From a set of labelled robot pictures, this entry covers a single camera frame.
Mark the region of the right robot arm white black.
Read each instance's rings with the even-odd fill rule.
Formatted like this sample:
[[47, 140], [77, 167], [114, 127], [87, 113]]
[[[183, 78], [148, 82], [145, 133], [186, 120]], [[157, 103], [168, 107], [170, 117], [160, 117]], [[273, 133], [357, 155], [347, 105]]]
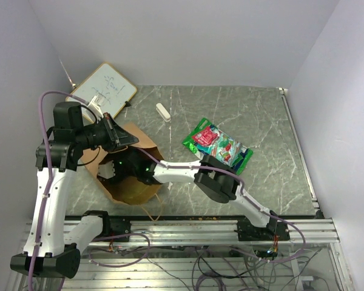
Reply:
[[148, 186], [193, 183], [209, 199], [232, 204], [241, 210], [259, 238], [267, 240], [277, 232], [275, 214], [248, 193], [244, 181], [229, 166], [213, 156], [206, 155], [193, 162], [167, 162], [154, 158], [143, 149], [129, 147], [119, 152], [112, 162], [116, 181], [134, 177]]

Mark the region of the small red snack packet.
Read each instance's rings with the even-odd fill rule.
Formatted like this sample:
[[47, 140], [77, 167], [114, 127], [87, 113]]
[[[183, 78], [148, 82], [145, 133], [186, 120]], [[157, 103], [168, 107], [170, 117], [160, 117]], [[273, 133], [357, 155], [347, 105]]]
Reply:
[[192, 135], [192, 139], [203, 147], [209, 147], [220, 136], [219, 131], [214, 127], [207, 126], [198, 133]]

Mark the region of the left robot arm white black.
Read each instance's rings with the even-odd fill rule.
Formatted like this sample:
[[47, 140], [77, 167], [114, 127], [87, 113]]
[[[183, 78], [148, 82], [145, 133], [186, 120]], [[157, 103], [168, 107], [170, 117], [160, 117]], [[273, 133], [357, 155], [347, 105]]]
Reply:
[[73, 278], [88, 244], [93, 239], [104, 241], [112, 232], [106, 211], [89, 210], [70, 233], [64, 233], [69, 188], [85, 150], [110, 153], [139, 140], [108, 113], [84, 125], [82, 108], [78, 102], [58, 103], [53, 109], [54, 126], [43, 131], [36, 150], [38, 193], [32, 227], [22, 253], [10, 261], [12, 270], [30, 279]]

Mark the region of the brown paper bag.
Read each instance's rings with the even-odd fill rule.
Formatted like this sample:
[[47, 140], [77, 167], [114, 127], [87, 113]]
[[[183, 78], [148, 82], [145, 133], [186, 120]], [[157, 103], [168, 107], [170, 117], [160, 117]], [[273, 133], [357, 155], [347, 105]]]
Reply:
[[[150, 220], [157, 221], [163, 214], [163, 202], [157, 194], [161, 186], [149, 180], [146, 173], [150, 171], [152, 160], [140, 149], [158, 160], [163, 159], [163, 156], [157, 145], [137, 125], [130, 122], [123, 125], [123, 129], [136, 136], [139, 142], [113, 153], [107, 153], [102, 148], [88, 149], [84, 151], [81, 160], [96, 185], [110, 201], [117, 205], [139, 206]], [[115, 176], [102, 179], [98, 176], [98, 166], [109, 161], [114, 162]], [[152, 198], [156, 198], [160, 206], [157, 216], [152, 216], [143, 206]]]

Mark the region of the green cassava chips bag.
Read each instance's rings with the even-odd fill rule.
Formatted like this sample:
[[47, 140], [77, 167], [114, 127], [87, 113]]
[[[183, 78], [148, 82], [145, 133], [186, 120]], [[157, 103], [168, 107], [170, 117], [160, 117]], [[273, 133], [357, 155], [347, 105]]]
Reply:
[[253, 155], [251, 149], [220, 130], [207, 118], [201, 119], [182, 145], [199, 159], [204, 155], [213, 156], [238, 175], [244, 171]]

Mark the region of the teal Fox's mint candy bag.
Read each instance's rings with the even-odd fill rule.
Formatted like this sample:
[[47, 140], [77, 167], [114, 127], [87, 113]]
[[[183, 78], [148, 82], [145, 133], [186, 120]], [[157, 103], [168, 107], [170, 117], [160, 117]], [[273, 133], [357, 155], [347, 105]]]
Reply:
[[221, 130], [218, 139], [209, 147], [197, 144], [197, 148], [207, 155], [211, 155], [227, 166], [232, 166], [241, 147], [241, 143], [231, 138]]

